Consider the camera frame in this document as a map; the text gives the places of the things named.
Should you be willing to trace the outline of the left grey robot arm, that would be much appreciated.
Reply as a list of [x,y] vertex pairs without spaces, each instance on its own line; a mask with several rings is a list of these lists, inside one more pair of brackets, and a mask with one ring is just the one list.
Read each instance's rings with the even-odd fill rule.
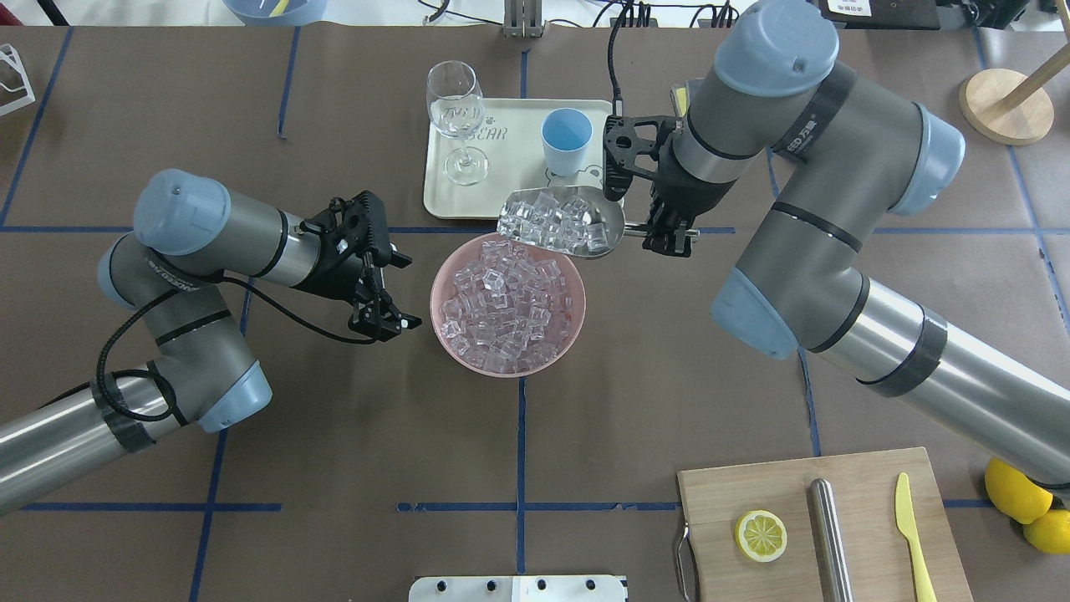
[[179,428],[217,433],[263,410],[272,389],[221,297],[249,278],[340,300],[348,345],[421,327],[383,271],[411,259],[389,243],[371,191],[333,198],[301,218],[207,176],[165,169],[140,194],[133,228],[100,259],[97,282],[129,319],[104,343],[83,385],[3,426],[3,513],[39,500]]

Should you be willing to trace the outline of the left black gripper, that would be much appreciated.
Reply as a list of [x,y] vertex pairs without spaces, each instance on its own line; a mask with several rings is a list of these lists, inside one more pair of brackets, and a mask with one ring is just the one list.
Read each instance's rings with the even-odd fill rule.
[[351,331],[372,342],[386,342],[421,327],[421,317],[398,309],[374,271],[406,269],[413,263],[389,243],[385,204],[371,191],[350,199],[335,197],[317,216],[299,223],[299,232],[318,244],[314,269],[295,289],[352,305]]

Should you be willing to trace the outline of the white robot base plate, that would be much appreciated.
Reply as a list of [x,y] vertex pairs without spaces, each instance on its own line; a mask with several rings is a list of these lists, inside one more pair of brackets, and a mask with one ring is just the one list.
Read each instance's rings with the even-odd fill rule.
[[610,574],[425,576],[409,601],[627,601],[627,578]]

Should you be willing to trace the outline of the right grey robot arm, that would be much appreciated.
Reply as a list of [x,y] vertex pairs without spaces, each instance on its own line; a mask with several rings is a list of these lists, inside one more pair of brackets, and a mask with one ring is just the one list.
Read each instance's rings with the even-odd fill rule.
[[614,114],[605,197],[652,184],[643,247],[688,257],[688,230],[765,151],[797,164],[727,275],[710,317],[775,359],[806,348],[906,399],[1067,498],[1067,389],[853,266],[885,214],[913,216],[952,182],[963,135],[838,59],[805,1],[756,1],[719,45],[684,117]]

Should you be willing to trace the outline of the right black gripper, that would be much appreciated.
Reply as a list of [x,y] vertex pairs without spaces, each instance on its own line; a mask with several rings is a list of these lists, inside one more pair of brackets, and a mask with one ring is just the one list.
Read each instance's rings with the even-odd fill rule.
[[718,205],[749,166],[748,156],[704,144],[690,120],[610,115],[603,122],[603,197],[622,201],[635,179],[649,182],[645,250],[690,257],[696,218]]

